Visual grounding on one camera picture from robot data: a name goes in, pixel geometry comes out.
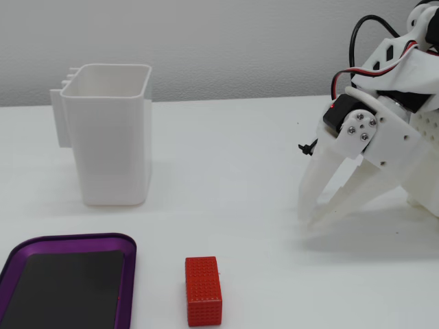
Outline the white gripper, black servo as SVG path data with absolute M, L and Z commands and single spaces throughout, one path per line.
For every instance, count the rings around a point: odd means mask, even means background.
M 310 228 L 338 221 L 400 185 L 385 169 L 413 169 L 423 157 L 423 138 L 385 104 L 383 97 L 348 87 L 324 113 L 317 143 L 299 185 L 298 218 Z M 319 196 L 345 159 L 365 159 L 319 210 Z

